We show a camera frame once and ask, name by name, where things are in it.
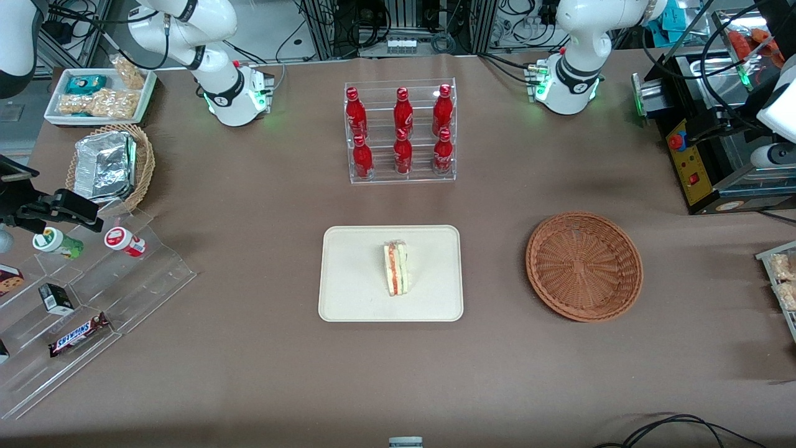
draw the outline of white tray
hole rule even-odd
[[[45,111],[45,120],[52,124],[59,124],[64,126],[104,126],[106,124],[136,124],[141,123],[143,120],[146,106],[149,104],[152,91],[154,91],[154,83],[158,80],[158,75],[151,70],[140,70],[146,77],[144,78],[144,87],[139,90],[141,92],[141,100],[139,106],[135,109],[135,114],[130,120],[121,120],[118,118],[110,118],[107,116],[72,116],[64,115],[58,112],[58,101],[60,96],[66,92],[66,84],[71,77],[82,77],[87,75],[105,75],[107,77],[107,84],[105,87],[114,90],[127,90],[124,85],[122,77],[116,72],[116,69],[66,69],[64,74],[60,76],[58,84],[53,89],[53,96],[50,97],[50,102],[47,104]]]
[[[409,292],[390,297],[384,244],[407,245]],[[318,314],[327,322],[452,322],[464,312],[453,226],[336,226],[323,236]]]

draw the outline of brown wicker basket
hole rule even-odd
[[[152,151],[152,144],[146,137],[144,131],[134,124],[109,124],[103,126],[91,135],[101,134],[109,131],[127,131],[135,139],[135,191],[124,200],[124,206],[128,210],[133,210],[146,195],[149,190],[149,184],[152,180],[152,173],[154,172],[154,152]],[[69,173],[66,175],[66,187],[71,190],[75,186],[75,167],[77,166],[77,152],[72,156],[72,163],[69,165]],[[112,215],[116,210],[103,210],[100,217],[104,215]]]
[[[557,214],[533,231],[525,269],[545,304],[580,322],[625,313],[644,278],[630,237],[602,216],[582,211]]]

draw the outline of white tray with snacks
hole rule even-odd
[[[771,289],[777,297],[782,314],[796,341],[796,242],[758,253],[755,258],[763,262]]]
[[[152,70],[140,70],[144,76],[144,86],[140,90],[141,99],[139,100],[138,107],[135,108],[133,117],[129,120],[121,120],[110,118],[107,116],[74,116],[65,115],[58,111],[58,102],[62,95],[66,92],[66,85],[71,77],[85,77],[90,75],[104,75],[107,78],[105,87],[114,90],[130,90],[122,82],[122,78],[116,72],[116,69],[66,69],[60,76],[58,84],[53,89],[53,95],[50,97],[47,110],[45,111],[45,120],[52,124],[61,126],[104,126],[106,124],[137,124],[143,120],[146,106],[149,104],[152,92],[154,91],[155,81],[158,80],[158,75]]]

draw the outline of red switch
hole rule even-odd
[[[683,147],[683,136],[680,134],[675,134],[672,138],[669,139],[669,149],[672,151],[678,151],[681,147]]]

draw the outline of aluminum foil container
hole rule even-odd
[[[96,203],[125,199],[132,193],[135,140],[129,132],[111,131],[88,136],[78,141],[75,149],[75,193]]]

